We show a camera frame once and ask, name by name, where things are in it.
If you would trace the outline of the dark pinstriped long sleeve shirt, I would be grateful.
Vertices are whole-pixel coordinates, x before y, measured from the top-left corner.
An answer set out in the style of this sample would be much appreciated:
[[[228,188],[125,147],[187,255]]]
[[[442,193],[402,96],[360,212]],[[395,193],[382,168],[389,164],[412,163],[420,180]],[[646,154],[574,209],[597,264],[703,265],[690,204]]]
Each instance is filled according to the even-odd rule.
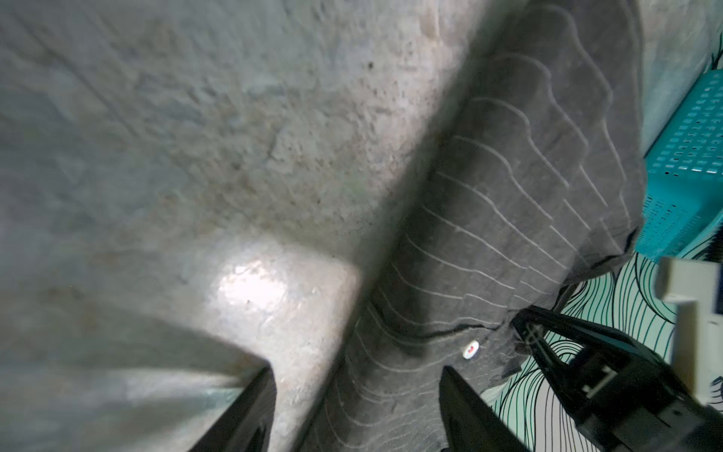
[[[634,1],[531,1],[495,43],[349,329],[302,451],[440,451],[439,382],[521,360],[511,320],[617,269],[642,228]]]

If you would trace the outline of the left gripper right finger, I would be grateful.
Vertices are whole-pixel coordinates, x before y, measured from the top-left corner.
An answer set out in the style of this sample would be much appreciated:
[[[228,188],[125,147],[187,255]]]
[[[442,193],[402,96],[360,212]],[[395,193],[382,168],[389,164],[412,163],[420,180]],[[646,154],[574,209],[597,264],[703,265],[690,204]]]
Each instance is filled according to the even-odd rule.
[[[448,365],[442,370],[439,403],[448,442],[444,451],[528,451],[467,381]]]

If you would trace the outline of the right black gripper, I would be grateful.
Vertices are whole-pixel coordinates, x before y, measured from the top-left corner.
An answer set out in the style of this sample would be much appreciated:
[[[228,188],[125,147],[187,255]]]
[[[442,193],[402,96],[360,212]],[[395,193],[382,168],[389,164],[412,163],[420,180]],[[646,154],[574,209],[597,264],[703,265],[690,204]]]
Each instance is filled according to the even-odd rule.
[[[672,368],[629,335],[538,306],[511,325],[576,429],[602,451],[720,451],[722,414],[701,405]],[[582,344],[562,361],[540,325]]]

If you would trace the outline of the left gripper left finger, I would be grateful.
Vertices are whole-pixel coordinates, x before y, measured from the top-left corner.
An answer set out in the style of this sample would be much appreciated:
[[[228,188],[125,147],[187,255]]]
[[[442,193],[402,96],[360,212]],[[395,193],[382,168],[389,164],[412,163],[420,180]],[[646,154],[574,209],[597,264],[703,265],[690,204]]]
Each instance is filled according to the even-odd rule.
[[[265,452],[274,422],[277,387],[264,367],[190,452]]]

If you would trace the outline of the teal plastic basket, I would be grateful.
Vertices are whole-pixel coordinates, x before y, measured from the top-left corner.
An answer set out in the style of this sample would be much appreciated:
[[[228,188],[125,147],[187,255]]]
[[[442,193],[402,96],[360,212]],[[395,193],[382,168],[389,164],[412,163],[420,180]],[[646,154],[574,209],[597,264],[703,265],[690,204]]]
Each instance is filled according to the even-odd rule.
[[[645,224],[636,251],[679,254],[722,211],[722,72],[702,75],[645,156]]]

